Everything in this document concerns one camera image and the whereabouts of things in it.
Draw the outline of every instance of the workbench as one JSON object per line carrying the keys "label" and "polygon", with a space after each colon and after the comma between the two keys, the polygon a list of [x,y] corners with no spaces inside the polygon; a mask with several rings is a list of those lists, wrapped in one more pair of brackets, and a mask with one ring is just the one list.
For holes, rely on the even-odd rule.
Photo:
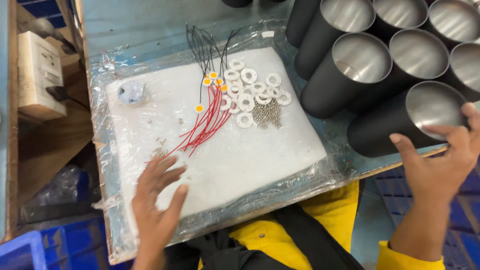
{"label": "workbench", "polygon": [[[282,3],[275,3],[269,0],[255,0],[252,5],[246,8],[233,9],[223,4],[220,0],[82,0],[79,14],[82,21],[88,77],[92,77],[93,65],[102,60],[103,50],[109,51],[122,47],[125,59],[134,58],[136,62],[149,61],[170,55],[179,50],[185,50],[185,48],[180,48],[180,44],[185,42],[185,23],[195,23],[195,25],[205,29],[211,29],[212,24],[215,23],[218,28],[232,29],[242,25],[251,25],[264,19],[286,20],[292,5],[293,1],[291,0]],[[293,61],[291,60],[293,58],[290,61],[284,61],[284,64],[286,69],[292,72]],[[290,80],[297,93],[300,92],[306,83],[298,77],[291,77]],[[89,87],[90,91],[92,91],[95,84],[90,84]],[[353,114],[347,111],[342,111],[327,120],[310,117],[312,125],[321,138],[328,155],[334,160],[342,175],[342,183],[335,187],[347,185],[352,181],[401,165],[398,154],[372,159],[363,157],[353,151],[347,143],[346,133],[347,126],[354,117]],[[103,119],[94,119],[94,126],[100,120]],[[108,134],[103,134],[99,131],[96,132],[94,137],[99,157],[110,152],[103,136],[108,136]],[[440,145],[419,149],[419,153],[428,156],[445,149],[445,146]],[[115,166],[115,164],[99,160],[99,168],[102,174],[100,177],[102,197],[104,203],[107,204],[107,207],[103,209],[106,217],[109,260],[110,263],[115,264],[133,258],[136,246],[121,239],[122,224],[124,223],[122,208],[116,203],[111,203],[115,201],[115,196],[118,196],[120,185],[110,181],[118,175],[104,170],[103,166],[106,164],[109,164],[109,166]],[[310,196],[330,189],[332,188],[321,189],[316,193],[310,194]],[[272,203],[261,209],[255,209],[241,216],[217,222],[216,224],[206,224],[205,227],[199,229],[196,233],[176,240],[185,241],[190,237],[208,231],[225,228],[302,199],[306,198],[291,198],[280,203]]]}

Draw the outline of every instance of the blue workbench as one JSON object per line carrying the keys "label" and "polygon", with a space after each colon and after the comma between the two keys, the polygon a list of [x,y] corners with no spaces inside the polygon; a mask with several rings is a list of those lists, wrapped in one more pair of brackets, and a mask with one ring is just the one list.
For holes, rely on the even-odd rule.
{"label": "blue workbench", "polygon": [[[109,51],[118,47],[123,47],[124,58],[134,63],[170,55],[186,49],[185,23],[195,23],[204,29],[212,29],[213,23],[217,29],[238,28],[262,19],[288,19],[292,5],[291,0],[282,3],[255,0],[247,8],[233,9],[220,0],[83,0],[84,49],[87,65],[91,72],[92,66],[102,60],[103,50]],[[227,36],[228,33],[216,32],[216,34]],[[291,62],[284,61],[288,70],[292,70]],[[290,80],[299,93],[305,81],[299,78]],[[353,118],[354,115],[347,111],[340,112],[328,120],[310,118],[327,153],[335,160],[344,183],[400,166],[398,154],[371,159],[353,151],[346,138],[347,126]],[[99,155],[103,148],[105,147],[97,146]],[[443,146],[427,147],[420,149],[419,153],[431,155],[444,149]],[[119,187],[116,188],[117,190],[106,184],[102,192],[103,198],[110,199],[116,196]],[[120,241],[115,241],[118,236],[114,234],[115,231],[121,232],[117,223],[122,219],[121,212],[114,212],[115,207],[117,205],[112,205],[108,208],[110,212],[106,212],[110,262],[113,263],[129,259],[129,256],[114,254],[114,250],[119,248],[114,245],[120,245]]]}

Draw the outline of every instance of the right hand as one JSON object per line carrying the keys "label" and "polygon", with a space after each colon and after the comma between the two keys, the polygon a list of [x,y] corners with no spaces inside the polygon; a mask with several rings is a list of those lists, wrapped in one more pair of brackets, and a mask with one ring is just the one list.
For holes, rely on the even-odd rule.
{"label": "right hand", "polygon": [[409,138],[401,134],[390,135],[400,152],[407,182],[416,203],[448,205],[477,164],[480,154],[480,113],[472,103],[465,103],[462,112],[468,117],[470,132],[464,126],[423,127],[425,131],[442,134],[447,138],[450,146],[441,157],[423,158],[416,152]]}

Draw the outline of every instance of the blue bin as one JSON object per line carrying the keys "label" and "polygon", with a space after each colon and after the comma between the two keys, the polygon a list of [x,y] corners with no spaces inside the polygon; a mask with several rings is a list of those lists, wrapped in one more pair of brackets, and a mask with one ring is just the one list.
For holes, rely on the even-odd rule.
{"label": "blue bin", "polygon": [[32,231],[0,245],[0,269],[127,270],[111,266],[103,218]]}

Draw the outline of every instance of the left hand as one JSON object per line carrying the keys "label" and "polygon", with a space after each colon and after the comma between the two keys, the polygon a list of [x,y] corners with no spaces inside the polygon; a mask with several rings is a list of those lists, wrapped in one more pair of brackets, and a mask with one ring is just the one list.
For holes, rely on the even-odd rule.
{"label": "left hand", "polygon": [[140,247],[137,252],[135,269],[160,269],[163,267],[163,249],[170,242],[177,228],[180,211],[188,193],[188,186],[182,184],[173,195],[166,210],[155,206],[157,196],[171,183],[178,181],[186,167],[167,172],[175,164],[176,157],[160,161],[151,160],[138,178],[135,197],[132,199],[133,212],[137,221]]}

